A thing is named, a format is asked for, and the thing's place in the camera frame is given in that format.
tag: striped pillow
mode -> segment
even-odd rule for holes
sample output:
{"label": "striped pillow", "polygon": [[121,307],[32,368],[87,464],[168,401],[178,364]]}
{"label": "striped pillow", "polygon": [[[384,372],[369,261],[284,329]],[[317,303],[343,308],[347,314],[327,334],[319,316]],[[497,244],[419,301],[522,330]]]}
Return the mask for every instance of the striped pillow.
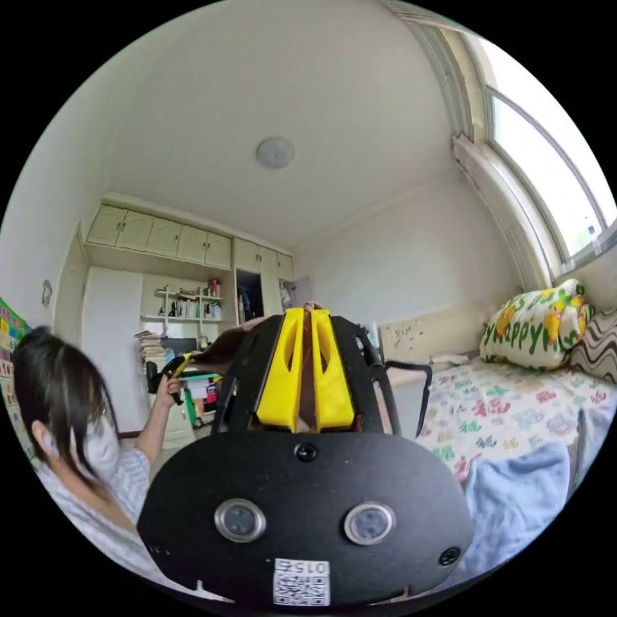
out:
{"label": "striped pillow", "polygon": [[570,366],[617,384],[617,308],[597,313],[572,351]]}

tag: black hair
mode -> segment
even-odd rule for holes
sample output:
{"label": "black hair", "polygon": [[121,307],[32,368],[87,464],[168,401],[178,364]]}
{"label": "black hair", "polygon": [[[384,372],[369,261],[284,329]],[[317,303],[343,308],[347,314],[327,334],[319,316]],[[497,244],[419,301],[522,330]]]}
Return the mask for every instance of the black hair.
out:
{"label": "black hair", "polygon": [[26,334],[13,352],[15,396],[28,436],[38,459],[48,462],[33,437],[32,423],[38,420],[51,433],[58,455],[89,487],[96,482],[85,476],[70,453],[71,432],[75,435],[78,461],[99,479],[84,455],[88,425],[105,414],[118,434],[116,413],[105,380],[79,349],[40,327]]}

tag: headboard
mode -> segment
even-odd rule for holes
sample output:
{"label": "headboard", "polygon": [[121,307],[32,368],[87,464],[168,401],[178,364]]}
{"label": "headboard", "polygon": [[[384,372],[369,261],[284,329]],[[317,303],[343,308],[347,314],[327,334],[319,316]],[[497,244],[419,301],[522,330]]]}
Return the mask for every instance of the headboard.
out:
{"label": "headboard", "polygon": [[503,289],[435,313],[383,325],[379,334],[384,357],[386,360],[423,363],[443,353],[464,354],[477,350],[483,324],[508,300],[522,292],[520,287]]}

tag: shelf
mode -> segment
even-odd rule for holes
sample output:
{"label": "shelf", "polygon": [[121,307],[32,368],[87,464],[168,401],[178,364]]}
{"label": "shelf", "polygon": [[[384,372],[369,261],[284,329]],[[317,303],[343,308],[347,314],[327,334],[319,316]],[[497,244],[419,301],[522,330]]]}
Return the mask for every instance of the shelf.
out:
{"label": "shelf", "polygon": [[179,292],[172,292],[172,291],[155,291],[154,295],[157,296],[158,298],[164,298],[165,296],[169,296],[170,298],[181,298],[183,300],[189,300],[192,302],[195,302],[197,300],[206,300],[206,301],[210,301],[210,302],[221,302],[221,301],[225,301],[227,300],[227,298],[215,298],[213,296],[195,296],[194,298],[187,298],[187,295],[189,294],[181,294]]}
{"label": "shelf", "polygon": [[[141,317],[142,321],[164,321],[165,317],[163,315],[144,315]],[[198,323],[202,321],[203,323],[219,323],[222,319],[199,319],[199,317],[167,317],[167,321],[186,321],[190,323]]]}

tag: colorful poster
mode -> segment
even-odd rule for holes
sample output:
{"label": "colorful poster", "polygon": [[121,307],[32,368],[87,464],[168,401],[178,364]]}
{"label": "colorful poster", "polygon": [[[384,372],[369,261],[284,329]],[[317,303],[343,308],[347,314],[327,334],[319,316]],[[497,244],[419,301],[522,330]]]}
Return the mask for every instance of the colorful poster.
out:
{"label": "colorful poster", "polygon": [[31,330],[30,326],[0,298],[0,389],[4,405],[11,418],[15,434],[30,460],[34,451],[15,396],[13,383],[13,351],[17,343]]}

